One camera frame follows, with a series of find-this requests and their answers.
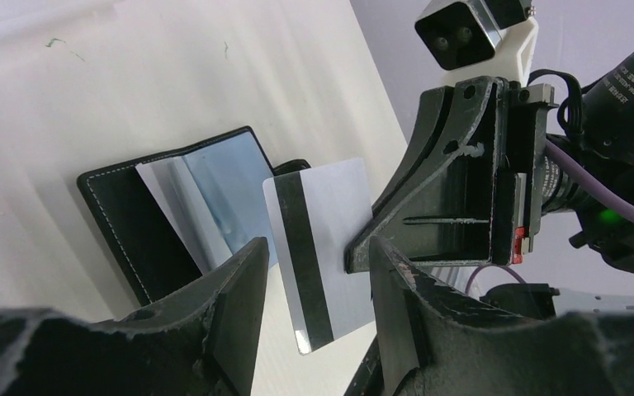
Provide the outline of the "black card holder wallet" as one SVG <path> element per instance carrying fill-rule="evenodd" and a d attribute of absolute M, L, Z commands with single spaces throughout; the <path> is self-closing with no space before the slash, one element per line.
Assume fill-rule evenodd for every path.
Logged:
<path fill-rule="evenodd" d="M 272 235 L 263 183 L 274 165 L 251 127 L 78 176 L 77 186 L 136 299 L 161 300 Z"/>

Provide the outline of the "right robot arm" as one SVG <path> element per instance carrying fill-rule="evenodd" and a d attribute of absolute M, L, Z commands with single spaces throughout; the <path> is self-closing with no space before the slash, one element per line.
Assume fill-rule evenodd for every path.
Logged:
<path fill-rule="evenodd" d="M 346 272 L 368 271 L 376 236 L 422 268 L 511 271 L 544 215 L 573 212 L 570 245 L 634 274 L 634 51 L 587 86 L 561 73 L 561 104 L 538 82 L 546 75 L 423 92 L 405 155 L 345 248 Z"/>

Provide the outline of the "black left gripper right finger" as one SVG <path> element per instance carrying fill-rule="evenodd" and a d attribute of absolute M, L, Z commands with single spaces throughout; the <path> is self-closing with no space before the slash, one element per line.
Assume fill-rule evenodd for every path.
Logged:
<path fill-rule="evenodd" d="M 545 395 L 547 372 L 521 334 L 532 320 L 472 299 L 370 242 L 382 395 Z"/>

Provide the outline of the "white magnetic stripe card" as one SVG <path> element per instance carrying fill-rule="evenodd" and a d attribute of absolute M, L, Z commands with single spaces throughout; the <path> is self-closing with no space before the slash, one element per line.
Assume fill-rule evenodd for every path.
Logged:
<path fill-rule="evenodd" d="M 345 256 L 372 218 L 363 160 L 269 178 L 263 194 L 299 353 L 373 322 L 370 276 L 347 273 Z"/>

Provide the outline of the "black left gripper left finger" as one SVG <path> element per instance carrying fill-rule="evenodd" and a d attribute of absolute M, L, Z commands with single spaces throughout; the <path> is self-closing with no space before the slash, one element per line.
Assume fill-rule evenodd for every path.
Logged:
<path fill-rule="evenodd" d="M 249 395 L 267 288 L 267 240 L 146 308 L 118 364 L 119 395 Z"/>

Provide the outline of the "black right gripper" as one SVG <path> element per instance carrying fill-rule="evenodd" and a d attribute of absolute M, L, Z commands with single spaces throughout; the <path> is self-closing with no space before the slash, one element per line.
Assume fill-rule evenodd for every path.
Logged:
<path fill-rule="evenodd" d="M 545 155 L 556 107 L 548 84 L 489 76 L 423 92 L 400 165 L 345 249 L 347 273 L 370 269 L 374 237 L 423 267 L 521 263 L 543 215 L 585 206 Z"/>

